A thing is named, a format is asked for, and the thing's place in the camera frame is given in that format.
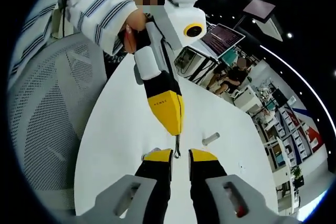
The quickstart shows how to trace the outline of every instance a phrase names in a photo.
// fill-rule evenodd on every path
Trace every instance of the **white handle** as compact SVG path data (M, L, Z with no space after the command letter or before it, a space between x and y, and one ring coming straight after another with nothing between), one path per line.
M146 46L136 51L134 58L142 80L150 80L161 74L151 47Z

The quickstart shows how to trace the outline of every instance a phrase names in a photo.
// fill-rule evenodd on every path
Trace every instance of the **small white cylinder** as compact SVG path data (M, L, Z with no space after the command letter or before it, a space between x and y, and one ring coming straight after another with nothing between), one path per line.
M215 134L212 134L210 137L203 139L202 144L206 146L209 143L215 141L219 137L220 137L220 134L218 132L216 132Z
M146 46L136 51L134 58L142 80L150 80L161 73L151 47Z

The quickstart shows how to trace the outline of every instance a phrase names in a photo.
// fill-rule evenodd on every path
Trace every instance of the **white table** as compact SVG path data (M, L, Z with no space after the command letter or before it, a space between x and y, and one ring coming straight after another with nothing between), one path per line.
M125 174L134 174L141 155L155 147L175 146L151 112L145 89L136 83L134 59L127 55L118 66L93 108L77 157L75 207L81 215L94 206L98 193ZM185 104L180 159L174 159L171 199L165 223L195 224L190 199L188 149L202 148L202 138L215 132L220 138L208 146L228 174L238 174L265 197L277 212L272 171L252 119L205 89L180 78Z
M234 101L234 104L238 108L246 112L255 106L259 108L263 107L262 102L250 85L246 86L244 89L245 91Z

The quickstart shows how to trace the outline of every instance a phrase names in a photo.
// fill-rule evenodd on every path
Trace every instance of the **gray chair back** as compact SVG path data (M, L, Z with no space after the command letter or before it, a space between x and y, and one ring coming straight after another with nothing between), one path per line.
M8 92L18 162L48 208L74 209L77 153L106 81L102 50L78 33L34 56Z

